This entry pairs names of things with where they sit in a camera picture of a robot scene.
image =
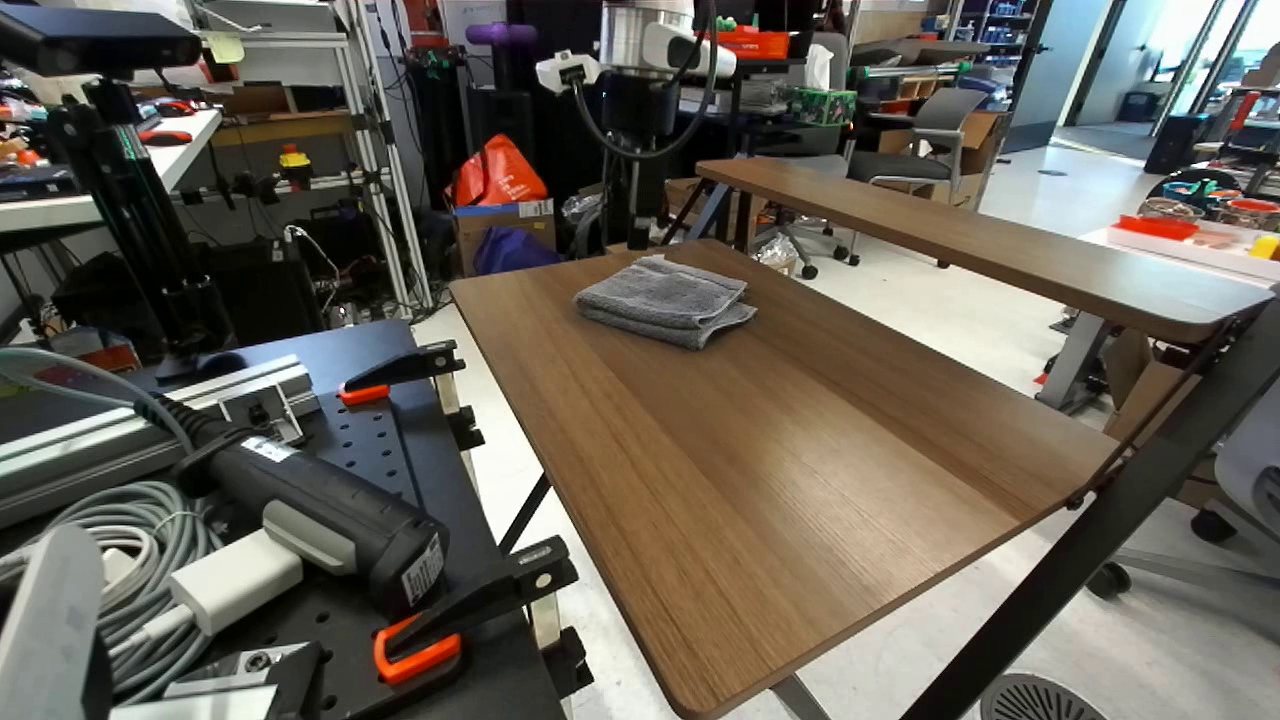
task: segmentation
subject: orange clamp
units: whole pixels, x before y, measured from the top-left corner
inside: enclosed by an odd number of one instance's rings
[[[371,666],[379,684],[404,687],[419,675],[443,670],[466,657],[466,635],[440,635],[436,643],[412,651],[412,657],[394,657],[394,643],[402,638],[404,629],[412,629],[419,614],[407,614],[402,625],[390,625],[371,635]]]

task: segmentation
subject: door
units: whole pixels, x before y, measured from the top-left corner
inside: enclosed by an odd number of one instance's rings
[[[1071,86],[1081,84],[1094,42],[1107,20],[1113,0],[1058,0],[1041,20],[1041,48],[1031,38],[1030,71],[1021,81],[1006,150],[1045,148],[1060,129]]]

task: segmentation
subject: gray floor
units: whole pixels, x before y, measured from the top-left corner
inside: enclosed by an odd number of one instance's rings
[[[1058,129],[1058,143],[1094,148],[1107,154],[1149,158],[1152,154],[1152,125],[1081,125]]]
[[[1117,211],[1137,208],[1149,183],[1152,180],[1143,180],[1131,158],[1071,148],[1021,150],[1012,165],[998,166],[986,211],[1081,236],[1113,223]],[[998,376],[1018,392],[1035,392],[1031,376],[1060,347],[1060,334],[1047,332],[1060,305],[960,266],[941,271],[927,256],[899,252],[891,245],[858,239],[858,246],[863,256],[862,266],[820,261],[820,279],[813,279],[813,287]],[[490,442],[473,453],[473,471],[484,511],[499,532],[542,475],[542,464],[460,317],[450,307],[426,319],[416,334],[460,338],[470,359],[470,371],[460,371],[460,395],[477,409],[490,435]],[[1041,529],[987,552],[968,570],[833,647],[801,675],[840,720],[899,716],[1069,520],[1069,511],[1047,514]],[[1189,540],[1186,520],[1189,508],[1169,503],[1137,544],[1156,544],[1156,552],[1199,555],[1214,562],[1222,547]],[[576,589],[560,590],[560,620],[579,629],[597,670],[597,684],[573,694],[567,711],[585,720],[672,716],[555,495],[533,520],[527,540],[553,532],[567,540],[585,570]],[[1069,684],[1113,720],[1280,716],[1278,638],[1264,638],[1223,613],[1189,604],[1162,585],[1143,585],[1143,575],[1137,581],[1139,589],[1117,604],[1075,596],[1018,666]],[[780,716],[787,711],[773,694],[758,694],[731,711],[731,720]]]

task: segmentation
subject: gray folded towel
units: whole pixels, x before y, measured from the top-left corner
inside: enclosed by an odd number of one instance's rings
[[[655,334],[683,347],[710,347],[720,326],[758,317],[741,305],[749,293],[736,276],[672,262],[665,256],[642,256],[610,279],[576,297],[576,310],[625,332]]]

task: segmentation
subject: table leg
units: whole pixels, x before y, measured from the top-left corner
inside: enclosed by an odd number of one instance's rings
[[[736,252],[752,245],[752,190],[736,190],[736,223],[731,223]]]
[[[48,334],[48,326],[46,326],[46,319],[40,319],[40,299],[35,299],[35,293],[24,282],[24,276],[15,271],[15,261],[14,261],[7,252],[0,252],[0,262],[6,262],[6,271],[7,271],[7,282],[14,282],[15,299],[20,299],[20,310],[28,317],[33,332],[35,332],[35,338],[40,338],[40,345],[54,345],[54,334]]]
[[[1075,324],[1069,326],[1065,350],[1058,350],[1051,371],[1045,387],[1035,392],[1041,403],[1047,409],[1069,409],[1071,387],[1086,379],[1087,359],[1107,334],[1107,319],[1081,310]]]
[[[504,540],[496,544],[504,555],[514,555],[514,547],[519,544],[527,520],[538,514],[538,508],[549,499],[553,481],[549,471],[533,484],[533,492],[526,495],[516,520],[508,522]]]
[[[820,701],[804,687],[801,675],[784,675],[780,684],[773,684],[773,694],[777,694],[797,720],[828,720],[828,711],[824,711]]]
[[[724,201],[729,201],[729,183],[718,183],[718,188],[710,190],[710,201],[695,208],[695,220],[690,223],[690,236],[691,236],[691,239],[704,239],[704,236],[710,236],[710,226],[718,223]]]
[[[690,223],[683,239],[704,239],[700,232],[710,232],[710,223],[714,223],[710,208],[718,204],[718,183],[714,180],[695,180],[695,190],[679,204],[678,220],[665,232],[665,245],[678,239],[678,232],[683,226],[683,220],[690,220],[690,211],[695,208],[700,197],[704,197],[704,208]]]
[[[1194,395],[1143,439],[1047,547],[1021,589],[987,614],[960,657],[925,687],[910,720],[965,716],[979,691],[1051,625],[1087,575],[1186,484],[1197,460],[1280,376],[1280,299],[1214,363]]]

